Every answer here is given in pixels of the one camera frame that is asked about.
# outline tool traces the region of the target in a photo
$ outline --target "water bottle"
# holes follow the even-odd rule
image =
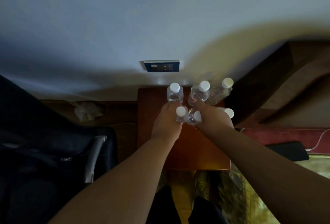
[[[187,121],[187,123],[189,125],[194,126],[198,122],[201,122],[201,121],[202,121],[201,113],[195,108],[190,109],[189,112],[188,112],[188,121]]]
[[[223,110],[230,118],[234,117],[234,111],[231,108],[218,107],[218,109]]]
[[[184,89],[182,86],[180,86],[178,83],[173,82],[170,86],[167,88],[167,100],[168,101],[175,101],[180,102],[184,100]]]
[[[210,83],[208,81],[202,81],[200,84],[192,86],[188,98],[189,105],[194,107],[196,101],[206,101],[209,88]]]
[[[230,95],[234,81],[232,78],[225,78],[221,84],[211,86],[210,96],[205,102],[208,105],[215,105]]]
[[[186,106],[177,107],[177,122],[185,123],[188,120],[188,109]]]

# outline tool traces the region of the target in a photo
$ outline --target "white bottle cap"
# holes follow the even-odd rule
[[[234,111],[231,108],[226,108],[224,111],[228,114],[230,118],[234,117]]]
[[[210,88],[210,83],[208,81],[202,81],[199,86],[199,90],[202,92],[208,91]]]
[[[234,84],[234,81],[232,78],[225,78],[223,79],[223,81],[221,82],[221,85],[224,87],[224,88],[231,88]]]
[[[181,107],[177,107],[176,112],[177,112],[177,116],[179,116],[179,117],[184,117],[185,114],[186,114],[186,110],[182,106]]]
[[[170,85],[170,90],[172,91],[172,93],[178,93],[180,91],[180,85],[176,82],[173,82]]]
[[[196,121],[202,121],[201,113],[199,111],[196,111],[194,113],[194,118],[195,118]]]

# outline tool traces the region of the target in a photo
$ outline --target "charging cable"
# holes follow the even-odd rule
[[[328,128],[327,130],[324,130],[324,132],[321,134],[321,136],[320,136],[318,142],[316,143],[315,147],[313,147],[313,148],[306,148],[305,150],[306,150],[307,152],[309,152],[309,151],[312,151],[313,149],[315,149],[315,148],[318,146],[318,144],[320,143],[320,140],[322,139],[322,136],[324,135],[324,133],[327,132],[328,130],[330,130],[330,128]]]

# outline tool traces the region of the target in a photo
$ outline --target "white plastic bag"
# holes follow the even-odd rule
[[[70,102],[72,105],[76,106],[75,114],[80,122],[83,121],[93,121],[96,117],[102,116],[102,112],[98,106],[92,102],[83,102],[79,105],[76,102]]]

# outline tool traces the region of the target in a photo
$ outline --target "hand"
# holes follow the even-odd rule
[[[177,122],[177,107],[179,102],[168,102],[163,107],[153,123],[151,138],[176,141],[179,138],[182,124]]]
[[[202,122],[196,127],[209,139],[217,138],[221,130],[234,128],[230,117],[221,109],[196,101],[196,108],[201,113]]]

